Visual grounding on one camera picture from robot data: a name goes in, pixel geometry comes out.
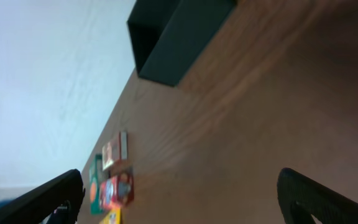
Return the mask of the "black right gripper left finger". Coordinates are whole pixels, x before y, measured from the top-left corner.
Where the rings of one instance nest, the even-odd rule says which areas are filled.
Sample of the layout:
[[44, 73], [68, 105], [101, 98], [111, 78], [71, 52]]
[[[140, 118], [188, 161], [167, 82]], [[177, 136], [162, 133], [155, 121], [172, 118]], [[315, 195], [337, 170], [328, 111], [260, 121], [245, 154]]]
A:
[[64, 206], [58, 223], [74, 224], [85, 197], [81, 173], [71, 169], [0, 207], [0, 223], [40, 223]]

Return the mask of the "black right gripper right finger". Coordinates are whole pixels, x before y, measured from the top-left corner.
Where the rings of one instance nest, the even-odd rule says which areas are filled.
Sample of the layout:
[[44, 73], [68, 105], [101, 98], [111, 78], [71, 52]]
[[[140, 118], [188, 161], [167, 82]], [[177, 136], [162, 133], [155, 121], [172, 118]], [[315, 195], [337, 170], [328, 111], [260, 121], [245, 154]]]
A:
[[280, 171], [277, 194], [286, 224], [358, 223], [358, 203], [291, 168]]

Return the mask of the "teal Chunkies cookie box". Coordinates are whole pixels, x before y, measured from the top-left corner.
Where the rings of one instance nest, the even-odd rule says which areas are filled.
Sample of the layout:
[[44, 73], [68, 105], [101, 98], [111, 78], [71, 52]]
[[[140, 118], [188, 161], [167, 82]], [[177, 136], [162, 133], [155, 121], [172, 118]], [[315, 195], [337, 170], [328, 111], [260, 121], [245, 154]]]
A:
[[99, 184], [102, 178], [102, 155], [96, 154], [89, 167], [89, 201], [92, 215], [103, 213], [99, 202]]

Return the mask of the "red Hello Panda box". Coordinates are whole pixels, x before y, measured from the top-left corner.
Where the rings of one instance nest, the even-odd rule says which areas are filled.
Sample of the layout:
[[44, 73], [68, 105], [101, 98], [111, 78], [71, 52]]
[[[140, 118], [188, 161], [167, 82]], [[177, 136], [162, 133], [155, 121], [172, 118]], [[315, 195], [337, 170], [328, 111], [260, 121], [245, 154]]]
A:
[[134, 177], [123, 171], [104, 181], [99, 188], [99, 205], [104, 210], [122, 208], [134, 200]]

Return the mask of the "brown Pocky box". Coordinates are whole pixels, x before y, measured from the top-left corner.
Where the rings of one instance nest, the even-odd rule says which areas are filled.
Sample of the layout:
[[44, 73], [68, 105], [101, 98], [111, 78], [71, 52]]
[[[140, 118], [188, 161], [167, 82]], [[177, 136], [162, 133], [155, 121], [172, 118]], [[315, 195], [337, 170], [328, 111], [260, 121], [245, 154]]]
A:
[[128, 159], [127, 132], [121, 131], [102, 147], [103, 171]]

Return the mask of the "black gift box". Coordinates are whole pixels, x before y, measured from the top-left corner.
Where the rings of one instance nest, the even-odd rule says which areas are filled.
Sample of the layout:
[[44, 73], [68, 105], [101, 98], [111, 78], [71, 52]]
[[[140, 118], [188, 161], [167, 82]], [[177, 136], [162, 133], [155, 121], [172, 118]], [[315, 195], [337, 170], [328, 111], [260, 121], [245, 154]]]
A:
[[177, 86], [235, 0], [137, 0], [127, 20], [139, 78]]

